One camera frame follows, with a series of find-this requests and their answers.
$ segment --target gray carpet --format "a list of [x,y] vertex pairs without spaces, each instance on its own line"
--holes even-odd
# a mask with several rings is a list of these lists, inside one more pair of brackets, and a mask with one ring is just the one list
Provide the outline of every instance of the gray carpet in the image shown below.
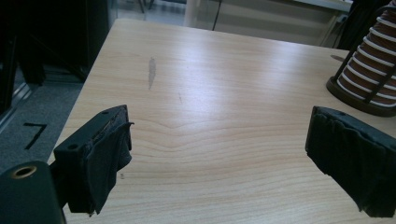
[[82,83],[46,81],[37,87],[0,133],[0,174],[27,161],[47,161]]

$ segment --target light wood tabletop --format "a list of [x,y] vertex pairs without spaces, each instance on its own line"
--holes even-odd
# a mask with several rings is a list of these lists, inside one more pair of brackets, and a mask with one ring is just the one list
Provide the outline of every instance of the light wood tabletop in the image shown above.
[[128,105],[133,160],[100,215],[68,223],[394,223],[369,218],[306,156],[314,105],[396,137],[396,118],[325,87],[347,51],[118,20],[59,143]]

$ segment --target wood grain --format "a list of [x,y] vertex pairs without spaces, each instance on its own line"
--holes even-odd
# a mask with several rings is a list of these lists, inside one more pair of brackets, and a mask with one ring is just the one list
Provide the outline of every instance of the wood grain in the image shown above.
[[396,118],[325,88],[346,51],[118,20],[59,139],[127,104],[133,161],[100,215],[69,223],[394,223],[369,218],[306,156],[314,105],[396,137]]

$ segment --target dark brown base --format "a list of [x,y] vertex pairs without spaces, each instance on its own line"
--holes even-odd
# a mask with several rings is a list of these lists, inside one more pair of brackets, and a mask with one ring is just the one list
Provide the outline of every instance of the dark brown base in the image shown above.
[[363,112],[368,114],[376,115],[379,117],[393,117],[396,115],[396,108],[385,108],[378,105],[366,104],[363,100],[360,100],[347,92],[341,89],[334,80],[334,77],[331,77],[329,81],[326,83],[327,90],[332,93],[335,97],[337,97],[342,102],[350,105],[354,108],[357,108]]

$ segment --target striped cylindrical object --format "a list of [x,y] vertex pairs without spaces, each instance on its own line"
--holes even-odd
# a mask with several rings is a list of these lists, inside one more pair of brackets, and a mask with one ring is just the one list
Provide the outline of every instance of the striped cylindrical object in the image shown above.
[[390,7],[327,84],[347,104],[383,117],[396,115],[396,10]]

